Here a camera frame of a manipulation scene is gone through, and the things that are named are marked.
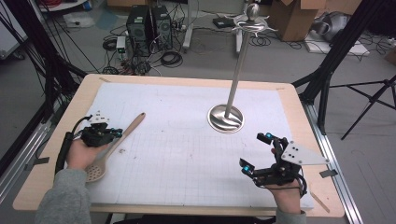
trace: human arm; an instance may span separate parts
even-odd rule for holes
[[[293,182],[279,186],[265,186],[273,194],[277,209],[277,224],[305,224],[306,213],[300,206],[300,184],[295,179]]]
[[[80,139],[73,141],[66,158],[67,169],[55,176],[52,189],[38,207],[35,223],[91,223],[85,168],[106,147],[87,147]]]

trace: cardboard box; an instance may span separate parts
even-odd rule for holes
[[[270,15],[271,6],[259,6],[259,7],[260,7],[259,16],[266,17]]]
[[[274,0],[268,23],[283,41],[302,41],[326,0]]]
[[[388,52],[387,56],[385,56],[385,60],[396,65],[396,47]]]
[[[151,0],[107,0],[109,7],[128,7],[131,8],[133,5],[149,5],[151,6]]]
[[[356,8],[361,4],[361,0],[327,0],[326,7],[319,11],[319,14],[323,12],[339,11],[348,15],[353,15]]]

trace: computer tower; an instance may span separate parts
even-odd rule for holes
[[[151,17],[149,14],[149,6],[132,6],[126,22],[126,28],[128,30],[134,54],[139,56],[149,56],[150,44],[154,37]]]
[[[152,7],[151,13],[158,49],[172,49],[173,40],[171,17],[168,14],[166,6]]]

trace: gray sleeve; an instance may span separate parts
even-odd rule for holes
[[[85,188],[87,174],[82,170],[64,169],[55,176],[35,214],[36,224],[91,223],[91,201]]]
[[[306,213],[302,211],[300,215],[294,215],[276,209],[276,224],[306,224]]]

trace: metal rail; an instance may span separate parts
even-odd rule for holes
[[[54,106],[54,111],[56,111],[59,107],[60,107],[59,103],[56,103]],[[47,122],[45,123],[40,122],[35,127],[35,129],[32,131],[32,134],[21,148],[19,154],[15,157],[15,159],[11,162],[11,164],[1,175],[0,204],[7,197],[9,191],[12,189],[15,182],[20,177],[21,173],[25,169],[25,165],[29,163],[29,161],[35,155],[35,152],[39,150],[39,148],[44,142],[44,139],[51,131],[52,117],[53,115],[47,120]]]
[[[347,219],[350,224],[362,224],[363,221],[361,219],[361,214],[359,213],[358,207],[355,204],[355,201],[352,198],[352,195],[347,186],[347,182],[344,179],[343,173],[341,171],[341,167],[338,164],[337,159],[335,158],[334,152],[332,150],[332,146],[330,145],[329,138],[326,135],[323,135],[318,126],[318,113],[313,105],[306,105],[303,103],[303,108],[305,110],[305,114],[308,117],[309,123],[311,124],[312,131],[317,138],[319,147],[323,153],[323,156],[329,159],[330,163],[328,164],[329,170],[335,170],[338,175],[332,177],[332,181],[337,189],[338,195],[340,196],[341,203],[344,206],[344,210],[346,212]]]

